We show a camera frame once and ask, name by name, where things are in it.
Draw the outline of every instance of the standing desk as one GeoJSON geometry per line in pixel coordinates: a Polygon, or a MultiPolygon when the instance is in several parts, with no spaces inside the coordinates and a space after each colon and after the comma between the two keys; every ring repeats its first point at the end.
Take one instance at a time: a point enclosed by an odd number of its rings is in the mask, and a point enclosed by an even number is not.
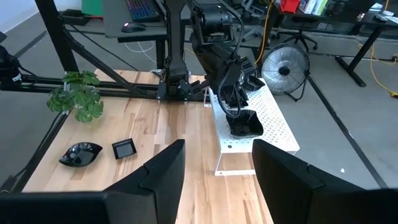
{"type": "Polygon", "coordinates": [[[373,43],[376,41],[376,39],[380,36],[380,34],[385,30],[385,29],[398,29],[398,24],[395,22],[392,22],[388,20],[387,22],[378,22],[373,19],[375,15],[378,14],[378,12],[367,12],[365,13],[365,16],[361,20],[356,20],[353,21],[352,19],[348,19],[345,17],[330,17],[327,16],[326,14],[322,14],[320,16],[312,15],[312,14],[304,14],[300,9],[297,9],[296,13],[289,13],[289,12],[283,12],[278,3],[274,3],[273,5],[273,10],[271,12],[270,16],[270,23],[268,23],[267,26],[267,34],[271,31],[273,26],[278,26],[278,23],[283,19],[284,16],[295,16],[295,17],[302,17],[302,18],[309,18],[309,19],[316,19],[319,21],[333,21],[333,22],[347,22],[347,23],[354,23],[356,24],[356,27],[365,26],[365,25],[371,25],[371,26],[376,26],[376,28],[373,30],[373,33],[368,37],[367,41],[364,43],[364,45],[361,47],[359,52],[355,55],[354,59],[351,61],[350,64],[347,64],[342,57],[336,56],[335,59],[339,63],[340,66],[343,67],[343,69],[348,73],[348,75],[360,86],[360,87],[366,87],[366,83],[361,79],[361,77],[355,72],[355,68],[358,65],[358,63],[362,60],[362,58],[365,56],[366,52],[371,48],[373,43]]]}
{"type": "MultiPolygon", "coordinates": [[[[159,82],[149,72],[117,72],[129,82],[159,82]]],[[[100,80],[112,81],[99,70],[95,73],[100,80]]],[[[191,76],[191,81],[202,79],[191,76]]],[[[103,190],[175,140],[185,139],[185,180],[176,223],[272,223],[256,176],[214,175],[219,144],[212,108],[205,108],[201,102],[159,103],[113,97],[102,100],[103,115],[90,124],[76,121],[72,111],[44,156],[39,158],[23,192],[103,190]],[[111,144],[128,138],[133,139],[137,153],[116,160],[111,144]],[[74,168],[58,162],[71,145],[82,141],[103,146],[93,163],[74,168]]],[[[277,123],[265,128],[280,129],[277,123]]],[[[252,166],[250,155],[231,156],[220,167],[252,166]]]]}
{"type": "MultiPolygon", "coordinates": [[[[190,14],[189,8],[185,6],[181,12],[183,25],[181,30],[182,37],[185,37],[185,26],[190,24],[190,14]]],[[[161,22],[143,23],[147,25],[144,31],[123,33],[121,31],[122,26],[126,22],[132,21],[129,10],[127,9],[126,0],[103,0],[103,17],[105,36],[107,38],[117,38],[119,43],[154,40],[156,42],[157,68],[164,68],[167,28],[163,18],[161,22]]]]}

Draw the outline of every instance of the wooden table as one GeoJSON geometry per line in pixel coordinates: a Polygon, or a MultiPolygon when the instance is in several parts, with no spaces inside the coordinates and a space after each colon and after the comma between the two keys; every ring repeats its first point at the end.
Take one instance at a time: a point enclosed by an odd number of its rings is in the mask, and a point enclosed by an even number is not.
{"type": "MultiPolygon", "coordinates": [[[[158,82],[148,72],[118,73],[130,82],[158,82]]],[[[98,70],[96,74],[101,80],[111,81],[98,70]]],[[[214,176],[219,149],[211,108],[194,102],[111,97],[102,100],[104,113],[90,124],[79,123],[72,112],[23,192],[103,190],[176,139],[185,139],[185,182],[176,223],[272,223],[256,176],[214,176]],[[134,140],[137,154],[116,160],[111,144],[127,138],[134,140]],[[81,141],[103,146],[92,164],[72,168],[58,162],[71,145],[81,141]]],[[[222,166],[252,164],[248,155],[224,161],[222,166]]]]}

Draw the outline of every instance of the white perforated board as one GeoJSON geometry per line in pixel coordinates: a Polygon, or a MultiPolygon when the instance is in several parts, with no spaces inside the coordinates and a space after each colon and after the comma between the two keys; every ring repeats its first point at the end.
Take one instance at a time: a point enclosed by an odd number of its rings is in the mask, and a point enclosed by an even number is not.
{"type": "Polygon", "coordinates": [[[235,139],[229,130],[226,115],[218,104],[217,96],[210,90],[210,101],[221,153],[251,152],[254,139],[262,139],[286,152],[297,152],[300,149],[299,144],[267,85],[258,91],[246,91],[246,94],[249,98],[249,106],[243,109],[257,112],[264,134],[255,138],[235,139]]]}

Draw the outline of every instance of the potted plant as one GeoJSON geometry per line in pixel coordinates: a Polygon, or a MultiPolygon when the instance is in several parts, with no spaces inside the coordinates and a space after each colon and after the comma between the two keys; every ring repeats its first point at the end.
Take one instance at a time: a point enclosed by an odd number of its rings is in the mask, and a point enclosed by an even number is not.
{"type": "Polygon", "coordinates": [[[87,123],[99,118],[104,109],[104,102],[98,90],[94,87],[100,80],[92,72],[68,72],[62,79],[70,85],[70,90],[56,88],[51,92],[47,102],[53,112],[70,111],[76,109],[76,120],[87,123]]]}

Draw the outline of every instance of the concrete floor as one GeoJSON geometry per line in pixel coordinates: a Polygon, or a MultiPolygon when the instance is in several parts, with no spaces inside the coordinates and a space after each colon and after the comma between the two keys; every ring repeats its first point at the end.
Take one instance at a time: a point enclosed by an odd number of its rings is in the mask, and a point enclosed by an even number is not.
{"type": "MultiPolygon", "coordinates": [[[[103,32],[98,21],[89,23],[82,30],[103,32]]],[[[15,29],[10,30],[8,39],[3,45],[11,54],[17,53],[23,46],[45,31],[44,24],[37,14],[15,29]]],[[[73,34],[90,52],[106,62],[113,69],[129,70],[129,67],[80,34],[73,34]]],[[[148,71],[155,64],[140,53],[130,52],[124,44],[100,35],[90,35],[108,50],[136,66],[139,70],[148,71]]],[[[356,38],[337,38],[313,36],[318,41],[317,52],[329,54],[355,55],[358,51],[356,38]]],[[[259,45],[260,39],[251,40],[245,45],[259,45]]],[[[136,43],[128,44],[131,49],[139,50],[136,43]]],[[[146,49],[150,42],[143,42],[146,49]]],[[[155,59],[155,50],[147,52],[155,59]]],[[[248,49],[239,52],[253,56],[248,49]]],[[[398,45],[391,41],[380,40],[376,44],[376,55],[380,58],[391,58],[398,53],[398,45]]],[[[94,71],[95,67],[78,55],[76,60],[80,70],[94,71]]],[[[345,123],[351,135],[358,142],[372,165],[380,173],[389,187],[398,187],[398,158],[395,129],[398,125],[394,114],[398,101],[391,98],[372,78],[369,60],[363,60],[357,67],[357,73],[368,84],[366,88],[358,87],[345,74],[331,57],[311,55],[311,73],[330,103],[345,123]]],[[[21,64],[44,77],[62,77],[63,69],[48,35],[20,57],[21,64]]],[[[203,74],[203,69],[196,57],[186,52],[188,69],[194,74],[203,74]]],[[[392,89],[398,90],[397,67],[374,62],[374,70],[380,81],[392,89]]],[[[349,182],[365,189],[378,188],[378,184],[369,173],[364,163],[345,138],[314,89],[307,85],[302,100],[295,103],[287,96],[277,96],[280,106],[290,128],[292,129],[301,150],[296,156],[349,182]]],[[[45,105],[47,94],[39,93],[0,93],[0,183],[18,172],[30,159],[42,137],[55,117],[45,105]]]]}

